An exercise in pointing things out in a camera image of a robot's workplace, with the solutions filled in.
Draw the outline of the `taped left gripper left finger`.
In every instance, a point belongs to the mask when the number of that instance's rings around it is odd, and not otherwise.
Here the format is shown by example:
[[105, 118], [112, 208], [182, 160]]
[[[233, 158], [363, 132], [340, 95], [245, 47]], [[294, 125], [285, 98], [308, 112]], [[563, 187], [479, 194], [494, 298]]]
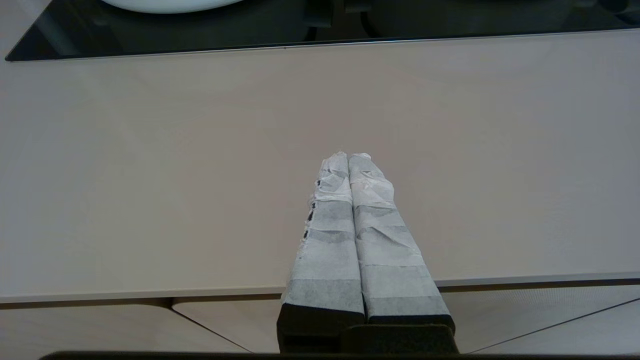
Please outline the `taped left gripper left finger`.
[[338, 351], [365, 324], [348, 157], [322, 161], [278, 315], [282, 351]]

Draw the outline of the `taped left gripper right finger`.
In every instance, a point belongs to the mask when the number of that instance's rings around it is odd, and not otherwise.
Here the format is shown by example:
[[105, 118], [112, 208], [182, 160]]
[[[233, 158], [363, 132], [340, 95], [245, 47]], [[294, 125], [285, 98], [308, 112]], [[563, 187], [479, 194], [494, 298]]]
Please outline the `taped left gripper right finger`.
[[349, 182], [366, 321], [454, 332], [450, 310], [394, 202], [393, 184], [366, 153], [349, 157]]

